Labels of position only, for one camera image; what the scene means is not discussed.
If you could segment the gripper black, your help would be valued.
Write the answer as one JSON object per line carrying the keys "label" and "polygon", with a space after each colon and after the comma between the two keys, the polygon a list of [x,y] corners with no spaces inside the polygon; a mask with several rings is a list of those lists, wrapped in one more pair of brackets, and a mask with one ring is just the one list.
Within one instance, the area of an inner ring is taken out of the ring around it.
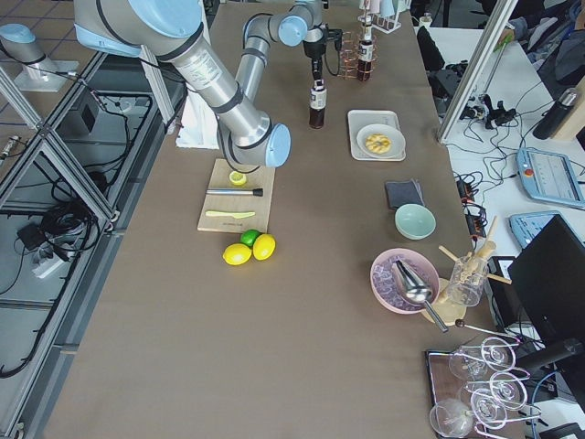
{"label": "gripper black", "polygon": [[303,41],[304,54],[311,59],[313,76],[313,88],[323,89],[323,55],[329,41],[334,42],[335,50],[340,52],[342,47],[343,30],[330,28],[328,25],[320,25],[310,29]]}

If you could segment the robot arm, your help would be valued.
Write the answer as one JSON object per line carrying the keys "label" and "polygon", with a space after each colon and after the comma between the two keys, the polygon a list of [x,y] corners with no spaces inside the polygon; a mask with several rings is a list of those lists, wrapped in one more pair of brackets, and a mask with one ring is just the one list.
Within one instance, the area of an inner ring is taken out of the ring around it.
{"label": "robot arm", "polygon": [[320,1],[297,1],[284,14],[255,16],[243,31],[239,69],[231,74],[204,37],[198,1],[77,1],[74,26],[87,48],[137,58],[143,47],[172,64],[206,102],[229,135],[226,157],[247,166],[282,166],[291,134],[253,105],[271,44],[323,41]]}
{"label": "robot arm", "polygon": [[1,26],[1,50],[22,66],[15,84],[21,91],[57,92],[64,79],[57,63],[40,47],[35,34],[21,24]]}

